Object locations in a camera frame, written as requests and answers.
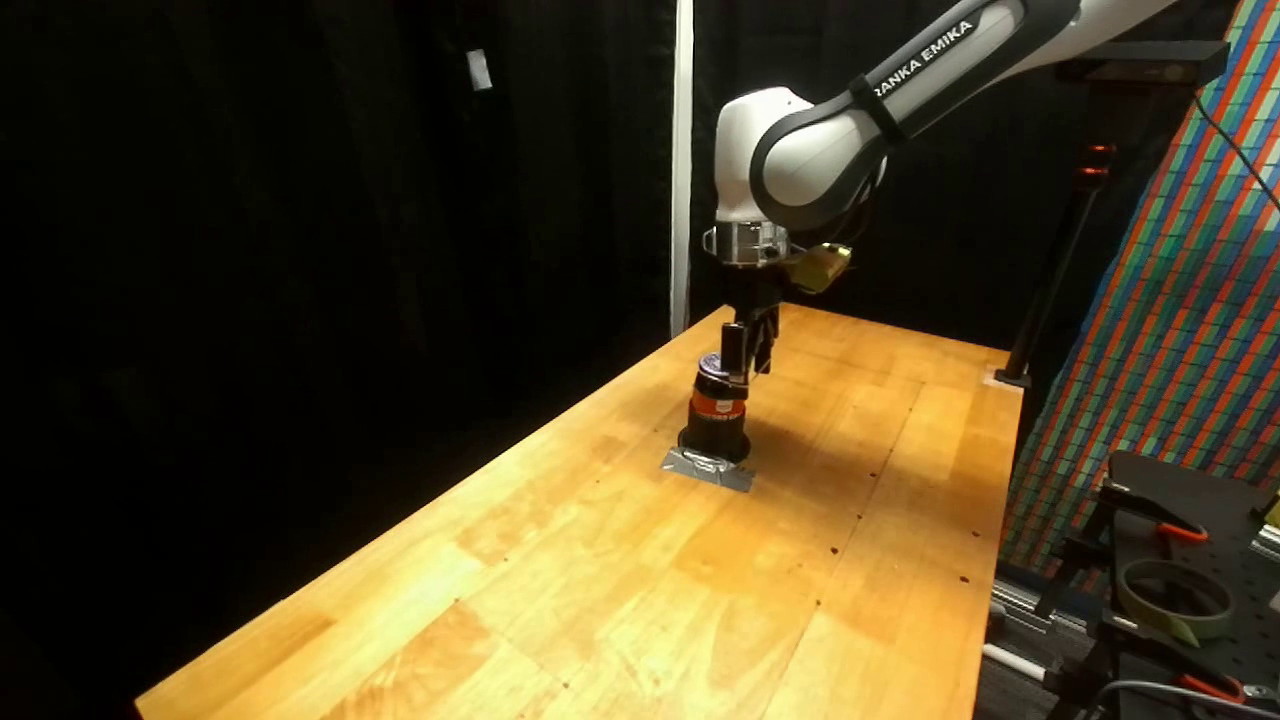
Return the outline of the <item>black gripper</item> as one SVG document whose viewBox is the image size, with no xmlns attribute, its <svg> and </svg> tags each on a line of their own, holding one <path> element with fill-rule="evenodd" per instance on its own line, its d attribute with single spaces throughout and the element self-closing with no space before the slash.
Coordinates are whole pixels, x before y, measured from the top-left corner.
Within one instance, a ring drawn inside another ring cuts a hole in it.
<svg viewBox="0 0 1280 720">
<path fill-rule="evenodd" d="M 730 343 L 727 343 L 727 366 L 737 374 L 766 373 L 770 366 L 770 343 L 781 331 L 781 287 L 770 268 L 730 268 Z"/>
</svg>

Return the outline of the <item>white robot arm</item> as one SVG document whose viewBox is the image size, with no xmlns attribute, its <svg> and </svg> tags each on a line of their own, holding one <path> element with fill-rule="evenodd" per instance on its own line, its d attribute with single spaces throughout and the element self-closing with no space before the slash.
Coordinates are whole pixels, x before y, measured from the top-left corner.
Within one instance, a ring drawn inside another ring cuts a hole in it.
<svg viewBox="0 0 1280 720">
<path fill-rule="evenodd" d="M 1076 61 L 1177 0 L 955 0 L 828 99 L 782 85 L 717 112 L 706 257 L 743 272 L 798 272 L 820 232 L 858 206 L 887 155 L 958 103 L 1033 67 Z"/>
</svg>

